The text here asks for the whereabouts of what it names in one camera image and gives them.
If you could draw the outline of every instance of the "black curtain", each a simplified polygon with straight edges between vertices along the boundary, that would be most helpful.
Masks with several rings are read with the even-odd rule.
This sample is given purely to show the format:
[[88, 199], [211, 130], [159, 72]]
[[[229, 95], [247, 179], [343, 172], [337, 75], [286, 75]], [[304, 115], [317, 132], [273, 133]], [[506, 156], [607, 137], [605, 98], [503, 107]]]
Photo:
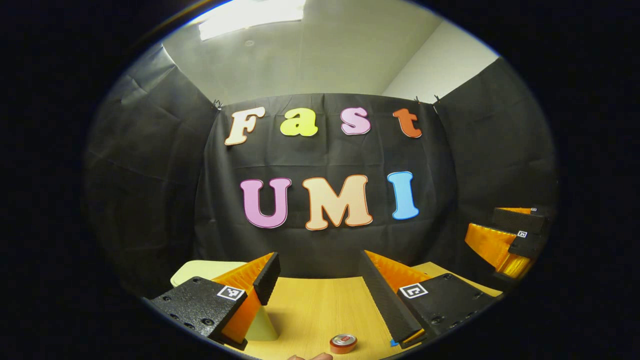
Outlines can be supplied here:
[[155, 297], [192, 258], [202, 151], [218, 110], [161, 45], [113, 86], [85, 154], [88, 217], [129, 291]]
[[508, 283], [464, 241], [469, 223], [491, 225], [494, 207], [548, 207], [558, 196], [555, 147], [533, 94], [498, 58], [441, 98], [434, 107], [444, 126], [458, 180], [451, 258], [442, 266], [493, 288]]

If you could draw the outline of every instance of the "black fabric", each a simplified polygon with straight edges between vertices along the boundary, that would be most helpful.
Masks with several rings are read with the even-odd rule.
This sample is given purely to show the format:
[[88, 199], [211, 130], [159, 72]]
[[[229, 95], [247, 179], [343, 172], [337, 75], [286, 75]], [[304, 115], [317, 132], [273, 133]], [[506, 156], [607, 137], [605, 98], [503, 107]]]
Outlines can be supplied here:
[[191, 259], [202, 150], [217, 109], [161, 46], [99, 108], [85, 156], [88, 216], [122, 284], [164, 293]]
[[[266, 114], [256, 121], [247, 141], [224, 144], [232, 124], [231, 114], [263, 106]], [[371, 122], [364, 135], [342, 132], [340, 112], [363, 107]], [[280, 132], [284, 113], [310, 108], [316, 113], [318, 132], [313, 136], [285, 136]], [[420, 138], [406, 136], [393, 112], [406, 108], [416, 114]], [[394, 189], [387, 181], [392, 172], [413, 173], [413, 199], [420, 213], [395, 220]], [[320, 231], [305, 228], [309, 221], [309, 194], [302, 182], [324, 177], [336, 193], [345, 178], [368, 177], [369, 225], [344, 223]], [[273, 214], [275, 202], [269, 180], [288, 177], [288, 217], [275, 229], [247, 221], [240, 182], [260, 179], [260, 208]], [[307, 94], [267, 97], [224, 106], [216, 117], [204, 151], [204, 168], [196, 195], [196, 256], [199, 259], [250, 261], [268, 252], [280, 254], [281, 276], [357, 276], [362, 249], [407, 265], [425, 262], [430, 254], [446, 254], [448, 239], [441, 236], [455, 203], [456, 182], [444, 129], [429, 104], [374, 95]]]
[[464, 241], [469, 223], [490, 225], [493, 209], [553, 208], [557, 200], [554, 144], [541, 108], [499, 58], [435, 104], [458, 179], [458, 211], [449, 251], [439, 263], [494, 288], [495, 268]]

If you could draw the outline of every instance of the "table surface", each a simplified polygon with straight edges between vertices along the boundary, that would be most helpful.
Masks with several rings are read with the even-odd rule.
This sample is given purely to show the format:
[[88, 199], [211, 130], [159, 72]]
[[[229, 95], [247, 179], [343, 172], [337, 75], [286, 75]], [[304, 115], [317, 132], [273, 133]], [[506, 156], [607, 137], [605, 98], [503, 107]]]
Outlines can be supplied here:
[[[448, 272], [434, 263], [413, 268], [432, 277]], [[495, 297], [502, 293], [458, 277], [488, 295]], [[409, 349], [401, 349], [399, 345], [391, 347], [389, 330], [362, 277], [280, 277], [265, 308], [279, 338], [249, 341], [242, 351], [263, 360], [286, 360], [294, 354], [304, 359], [321, 352], [331, 354], [329, 340], [344, 333], [355, 335], [358, 343], [348, 354], [332, 354], [336, 360], [383, 359]]]

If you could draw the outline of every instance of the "white ceiling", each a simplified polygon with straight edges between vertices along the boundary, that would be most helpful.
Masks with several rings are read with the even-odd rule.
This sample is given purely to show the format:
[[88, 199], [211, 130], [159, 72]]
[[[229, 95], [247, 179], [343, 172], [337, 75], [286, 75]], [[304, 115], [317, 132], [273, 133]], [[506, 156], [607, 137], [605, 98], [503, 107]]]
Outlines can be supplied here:
[[187, 26], [163, 44], [208, 98], [224, 104], [287, 94], [380, 95], [441, 21], [402, 0], [307, 0], [302, 21], [205, 41], [197, 25]]

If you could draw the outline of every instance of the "orange soft pad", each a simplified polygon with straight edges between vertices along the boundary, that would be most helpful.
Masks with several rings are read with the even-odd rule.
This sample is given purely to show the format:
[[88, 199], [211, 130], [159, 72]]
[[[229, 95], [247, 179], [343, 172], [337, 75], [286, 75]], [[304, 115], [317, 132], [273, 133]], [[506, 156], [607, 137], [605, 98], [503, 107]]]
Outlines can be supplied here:
[[497, 272], [509, 277], [518, 277], [529, 264], [530, 259], [509, 253], [509, 246], [516, 234], [469, 224], [465, 242]]
[[424, 272], [420, 272], [371, 251], [365, 250], [365, 253], [385, 278], [387, 284], [393, 289], [394, 293], [397, 293], [398, 289], [403, 286], [416, 284], [431, 278]]
[[506, 211], [513, 211], [514, 213], [531, 214], [531, 208], [499, 208]]
[[260, 310], [260, 300], [253, 289], [253, 282], [258, 278], [264, 265], [266, 265], [272, 255], [273, 253], [266, 254], [261, 258], [226, 272], [215, 279], [211, 279], [211, 281], [215, 281], [218, 284], [243, 289], [246, 292], [246, 299], [224, 329], [222, 329], [222, 333], [236, 343], [242, 343], [244, 341], [244, 336], [247, 331], [249, 331], [249, 327], [258, 310]]

